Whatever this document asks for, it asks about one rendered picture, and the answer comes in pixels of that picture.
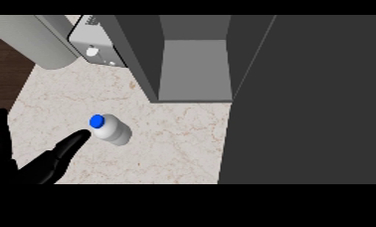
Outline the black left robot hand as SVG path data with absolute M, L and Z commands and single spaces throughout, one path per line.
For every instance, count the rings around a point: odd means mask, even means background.
M 92 132 L 87 129 L 75 131 L 56 143 L 52 150 L 46 150 L 22 168 L 18 168 L 8 115 L 8 110 L 0 109 L 0 185 L 55 184 L 66 173 L 71 160 Z

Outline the dark grey open cabinet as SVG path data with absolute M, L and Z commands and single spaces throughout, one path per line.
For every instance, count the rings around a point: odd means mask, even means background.
M 100 24 L 153 103 L 230 103 L 271 15 L 102 15 Z

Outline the dark grey cabinet door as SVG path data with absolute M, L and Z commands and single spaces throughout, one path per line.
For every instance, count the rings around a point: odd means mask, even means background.
M 230 107 L 221 183 L 376 183 L 376 16 L 279 16 Z

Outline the white bottle with blue cap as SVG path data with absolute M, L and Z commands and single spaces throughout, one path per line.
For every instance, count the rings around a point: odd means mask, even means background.
M 117 146 L 128 143 L 133 131 L 123 121 L 109 113 L 95 114 L 89 121 L 96 137 Z

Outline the pale grey appliance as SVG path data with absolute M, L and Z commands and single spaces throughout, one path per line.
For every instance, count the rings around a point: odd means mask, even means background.
M 69 43 L 89 63 L 125 68 L 115 45 L 95 15 L 83 15 L 71 34 Z

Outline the pale grey cylinder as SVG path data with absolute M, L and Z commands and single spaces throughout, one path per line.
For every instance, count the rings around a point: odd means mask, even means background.
M 65 15 L 0 15 L 0 39 L 46 70 L 80 58 L 68 41 L 72 28 Z

